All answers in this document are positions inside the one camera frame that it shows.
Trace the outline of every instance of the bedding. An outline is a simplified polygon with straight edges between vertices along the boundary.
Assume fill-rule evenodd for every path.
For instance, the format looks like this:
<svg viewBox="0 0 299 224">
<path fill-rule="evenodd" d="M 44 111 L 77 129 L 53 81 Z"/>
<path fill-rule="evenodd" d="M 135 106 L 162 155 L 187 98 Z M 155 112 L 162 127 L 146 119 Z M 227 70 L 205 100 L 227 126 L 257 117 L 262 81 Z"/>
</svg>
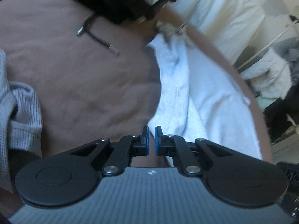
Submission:
<svg viewBox="0 0 299 224">
<path fill-rule="evenodd" d="M 255 0 L 177 0 L 169 6 L 204 33 L 231 65 L 265 18 Z"/>
<path fill-rule="evenodd" d="M 240 73 L 249 80 L 255 92 L 267 99 L 284 99 L 292 86 L 289 63 L 281 58 L 273 48 L 254 65 Z"/>
<path fill-rule="evenodd" d="M 163 25 L 148 44 L 154 49 L 161 80 L 150 131 L 154 134 L 160 125 L 186 141 L 200 137 L 261 159 L 250 100 L 221 67 L 190 41 L 188 45 L 183 30 L 178 34 L 178 28 Z M 172 158 L 167 159 L 173 166 Z"/>
<path fill-rule="evenodd" d="M 111 24 L 97 18 L 92 32 L 114 44 L 115 57 L 88 35 L 76 33 L 92 11 L 73 0 L 3 0 L 0 2 L 0 48 L 7 55 L 8 80 L 31 85 L 43 118 L 41 147 L 44 157 L 92 140 L 140 133 L 153 117 L 161 94 L 159 69 L 146 45 L 155 37 L 158 20 L 175 26 L 182 19 L 165 7 L 153 21 Z M 251 100 L 249 106 L 263 160 L 271 161 L 263 116 L 254 96 L 224 57 L 194 27 L 189 38 L 229 75 Z M 137 157 L 133 165 L 165 166 L 155 155 Z M 0 212 L 12 214 L 21 201 L 0 190 Z"/>
</svg>

